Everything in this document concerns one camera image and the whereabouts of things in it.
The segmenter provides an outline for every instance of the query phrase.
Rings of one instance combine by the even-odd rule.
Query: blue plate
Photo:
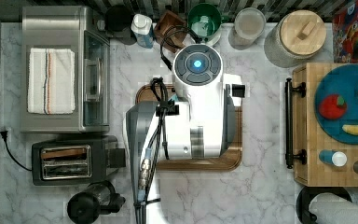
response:
[[[347,111],[340,119],[325,119],[319,104],[330,94],[339,94],[347,102]],[[315,93],[315,114],[324,131],[338,142],[358,145],[358,135],[342,130],[344,124],[358,124],[358,64],[340,66],[328,73]]]

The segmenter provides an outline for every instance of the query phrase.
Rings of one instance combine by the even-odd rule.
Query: cord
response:
[[[171,33],[169,33],[170,30],[172,29],[180,29],[180,30],[176,30],[176,31],[173,31]],[[170,27],[166,32],[165,32],[165,36],[164,38],[162,39],[161,41],[161,44],[159,46],[159,53],[161,55],[161,60],[167,65],[167,67],[172,70],[172,63],[170,62],[170,60],[168,60],[167,57],[165,57],[163,51],[162,51],[162,47],[164,46],[165,43],[167,43],[169,46],[173,47],[173,48],[176,48],[176,49],[179,49],[180,47],[177,46],[177,45],[174,45],[174,44],[171,44],[170,42],[167,42],[167,39],[170,38],[171,36],[173,35],[176,35],[178,33],[187,33],[187,34],[190,34],[191,37],[194,39],[194,41],[196,42],[196,44],[199,44],[201,42],[201,38],[199,38],[197,36],[197,34],[191,30],[190,28],[188,27],[185,27],[185,26],[182,26],[182,25],[176,25],[176,26],[172,26]]]
[[[150,81],[150,85],[151,85],[151,90],[153,91],[153,93],[155,94],[156,98],[158,99],[158,101],[160,101],[160,106],[161,104],[163,104],[164,106],[161,106],[160,108],[160,114],[158,117],[158,126],[156,128],[156,130],[153,132],[152,137],[150,138],[150,141],[148,143],[148,147],[152,147],[154,141],[156,142],[156,148],[155,148],[155,153],[154,153],[154,157],[153,157],[153,161],[151,164],[151,169],[150,169],[150,175],[148,177],[148,181],[147,181],[147,186],[146,186],[146,191],[145,191],[145,200],[143,202],[144,205],[137,207],[136,209],[138,209],[137,214],[141,217],[139,219],[139,222],[141,222],[142,224],[145,224],[146,222],[146,206],[148,205],[148,195],[150,192],[150,187],[152,185],[153,182],[153,176],[154,173],[156,171],[156,165],[157,165],[157,159],[158,159],[158,151],[159,151],[159,144],[160,144],[160,139],[161,139],[161,132],[163,130],[163,146],[164,146],[164,151],[165,151],[165,156],[168,158],[168,149],[167,149],[167,137],[166,137],[166,130],[165,130],[165,116],[167,115],[168,112],[168,91],[167,91],[167,87],[165,86],[165,84],[162,81],[162,77],[160,78],[153,78]],[[156,84],[159,85],[159,91],[160,91],[160,96],[159,97],[157,95],[156,92]]]
[[[29,168],[26,168],[25,166],[23,166],[21,163],[19,163],[15,158],[14,156],[11,154],[10,150],[8,149],[8,146],[7,146],[7,133],[8,131],[2,131],[0,132],[1,136],[2,136],[2,139],[4,140],[5,142],[5,147],[6,147],[6,150],[7,150],[7,153],[8,155],[10,156],[10,158],[16,162],[22,169],[24,170],[27,170],[27,171],[32,171],[32,169],[29,169]]]

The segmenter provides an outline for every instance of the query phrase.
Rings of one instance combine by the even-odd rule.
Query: wooden lid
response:
[[[310,55],[324,44],[326,28],[314,12],[299,10],[284,18],[280,35],[286,49],[294,54]]]

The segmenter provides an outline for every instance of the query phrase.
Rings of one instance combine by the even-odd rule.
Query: white marble countertop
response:
[[[172,224],[299,223],[296,196],[301,190],[284,161],[284,81],[293,68],[279,68],[264,53],[264,38],[275,24],[246,50],[235,50],[227,40],[231,24],[214,46],[222,55],[224,71],[241,75],[249,84],[243,100],[243,156],[232,172],[159,172],[162,206]],[[332,62],[331,24],[323,49],[309,62]],[[122,120],[134,105],[135,93],[152,77],[172,82],[159,58],[159,45],[143,49],[111,41],[110,133],[122,145]],[[20,127],[21,25],[2,23],[0,126],[9,128],[8,143],[20,161],[31,166],[31,145],[54,137],[23,134]],[[100,216],[95,223],[135,223],[129,166],[114,183],[127,202],[117,214]],[[7,155],[0,141],[0,224],[72,223],[66,214],[69,199],[85,186],[36,187]],[[349,189],[358,203],[358,189]]]

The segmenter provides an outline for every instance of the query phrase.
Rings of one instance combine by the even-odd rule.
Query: cereal box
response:
[[[335,63],[358,63],[358,0],[333,19]]]

